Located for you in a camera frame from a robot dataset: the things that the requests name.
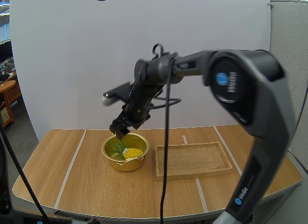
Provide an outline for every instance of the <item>metal hook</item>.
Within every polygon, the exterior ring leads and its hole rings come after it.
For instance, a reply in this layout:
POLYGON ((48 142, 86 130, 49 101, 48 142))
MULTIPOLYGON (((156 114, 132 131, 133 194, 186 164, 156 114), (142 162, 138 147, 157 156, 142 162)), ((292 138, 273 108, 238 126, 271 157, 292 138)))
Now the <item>metal hook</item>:
POLYGON ((270 8, 273 8, 273 7, 274 7, 274 4, 273 4, 273 3, 268 2, 268 6, 270 6, 270 8))
POLYGON ((159 54, 156 52, 156 48, 157 47, 160 47, 160 56, 162 56, 163 53, 164 53, 164 46, 162 44, 160 44, 160 43, 155 44, 153 49, 152 49, 152 54, 155 55, 155 58, 159 57, 159 54))

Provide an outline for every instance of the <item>gray partition wall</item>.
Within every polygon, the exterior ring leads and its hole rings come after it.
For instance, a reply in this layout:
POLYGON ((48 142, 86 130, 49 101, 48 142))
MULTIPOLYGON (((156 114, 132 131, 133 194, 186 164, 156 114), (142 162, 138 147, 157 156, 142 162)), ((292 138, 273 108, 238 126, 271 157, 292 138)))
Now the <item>gray partition wall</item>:
MULTIPOLYGON (((308 168, 308 1, 272 0, 270 51, 278 58, 289 78, 294 112, 299 118, 306 101, 290 149, 308 168)), ((304 180, 282 204, 267 224, 308 223, 308 176, 296 160, 289 158, 304 180)))

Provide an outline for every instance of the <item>wooden tray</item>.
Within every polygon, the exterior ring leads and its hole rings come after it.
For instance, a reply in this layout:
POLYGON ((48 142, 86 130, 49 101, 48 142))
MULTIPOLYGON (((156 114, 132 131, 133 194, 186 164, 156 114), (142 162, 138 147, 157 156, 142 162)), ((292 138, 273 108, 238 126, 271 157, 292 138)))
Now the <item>wooden tray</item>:
MULTIPOLYGON (((164 176, 165 146, 155 146, 156 180, 164 176)), ((219 142, 169 145, 167 179, 182 180, 231 173, 232 165, 219 142)))

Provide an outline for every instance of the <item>white tape line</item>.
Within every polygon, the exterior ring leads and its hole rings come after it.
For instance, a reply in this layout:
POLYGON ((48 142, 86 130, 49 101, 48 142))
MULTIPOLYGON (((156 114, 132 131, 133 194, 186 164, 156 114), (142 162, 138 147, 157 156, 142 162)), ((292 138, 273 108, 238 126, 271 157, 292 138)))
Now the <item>white tape line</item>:
MULTIPOLYGON (((183 137, 184 144, 187 145, 188 142, 187 142, 186 136, 183 135, 182 137, 183 137)), ((196 184, 197 184, 197 188, 198 188, 198 191, 199 191, 199 195, 200 195, 200 199, 201 199, 201 203, 202 203, 202 207, 203 207, 203 212, 206 213, 206 212, 208 212, 208 209, 207 209, 205 197, 204 197, 204 194, 203 194, 203 190, 202 190, 199 178, 196 178, 196 184)))
POLYGON ((236 162, 234 156, 232 155, 232 152, 229 150, 229 148, 228 148, 226 142, 224 141, 224 139, 223 139, 222 136, 220 135, 220 133, 219 133, 218 129, 216 128, 216 126, 213 126, 213 127, 214 127, 214 129, 215 129, 217 135, 219 136, 220 140, 222 141, 223 145, 226 147, 226 150, 228 151, 228 153, 229 153, 229 155, 230 155, 230 157, 231 157, 233 163, 235 164, 235 167, 236 167, 237 171, 239 172, 240 175, 242 175, 242 171, 241 171, 239 165, 237 164, 237 162, 236 162))
POLYGON ((203 193, 199 178, 196 178, 196 184, 197 184, 198 191, 199 191, 199 194, 200 194, 200 198, 201 198, 201 202, 202 202, 202 206, 203 206, 203 212, 206 213, 206 212, 208 212, 208 209, 207 209, 204 193, 203 193))
POLYGON ((80 142, 79 142, 79 144, 78 144, 78 147, 77 147, 77 149, 76 149, 76 151, 75 151, 75 154, 73 155, 73 158, 72 158, 72 160, 71 160, 71 163, 69 164, 69 167, 68 167, 67 172, 66 172, 66 175, 65 175, 65 177, 64 177, 64 180, 63 180, 63 183, 62 183, 60 192, 59 192, 59 194, 58 194, 58 198, 57 198, 56 203, 55 203, 55 205, 54 205, 54 207, 53 207, 54 209, 57 209, 57 208, 58 208, 58 205, 59 205, 59 202, 60 202, 60 199, 61 199, 61 196, 62 196, 64 187, 65 187, 66 181, 67 181, 67 179, 68 179, 69 173, 71 172, 71 169, 72 169, 72 167, 73 167, 74 161, 75 161, 75 159, 76 159, 76 156, 77 156, 77 154, 78 154, 78 151, 79 151, 79 149, 80 149, 80 147, 81 147, 81 144, 82 144, 82 142, 83 142, 83 139, 85 138, 86 131, 87 131, 87 130, 84 131, 84 133, 83 133, 83 135, 82 135, 82 138, 81 138, 81 140, 80 140, 80 142))
POLYGON ((186 145, 187 145, 188 143, 187 143, 186 136, 185 136, 185 135, 183 135, 182 137, 183 137, 184 144, 186 144, 186 145))

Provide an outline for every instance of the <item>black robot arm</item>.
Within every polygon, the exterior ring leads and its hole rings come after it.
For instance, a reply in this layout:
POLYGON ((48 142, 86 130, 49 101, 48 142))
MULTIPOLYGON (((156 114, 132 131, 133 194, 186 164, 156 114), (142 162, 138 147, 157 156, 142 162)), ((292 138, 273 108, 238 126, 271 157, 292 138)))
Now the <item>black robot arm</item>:
POLYGON ((267 51, 202 51, 178 57, 163 50, 151 61, 135 65, 134 83, 103 94, 103 104, 125 102, 110 125, 119 139, 150 118, 155 98, 167 82, 202 75, 218 102, 255 137, 252 152, 226 210, 215 224, 245 221, 260 201, 279 167, 295 130, 287 80, 278 61, 267 51))

